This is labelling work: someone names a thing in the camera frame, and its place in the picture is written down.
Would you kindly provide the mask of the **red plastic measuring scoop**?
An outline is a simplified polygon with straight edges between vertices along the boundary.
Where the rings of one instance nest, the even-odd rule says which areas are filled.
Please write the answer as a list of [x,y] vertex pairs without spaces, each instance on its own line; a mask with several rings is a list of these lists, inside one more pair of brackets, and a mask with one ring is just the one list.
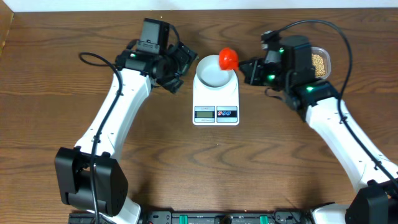
[[223,48],[219,52],[219,66],[222,70],[235,70],[238,69],[239,60],[238,54],[231,48]]

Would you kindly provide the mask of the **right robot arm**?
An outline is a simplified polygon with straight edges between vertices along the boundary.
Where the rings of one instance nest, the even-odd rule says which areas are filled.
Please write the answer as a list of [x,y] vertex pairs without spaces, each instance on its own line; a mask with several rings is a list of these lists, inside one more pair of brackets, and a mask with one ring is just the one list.
[[350,205],[328,203],[309,211],[312,223],[397,223],[397,164],[368,138],[332,84],[315,75],[307,37],[261,36],[264,58],[239,63],[245,83],[281,91],[281,100],[326,142],[356,196]]

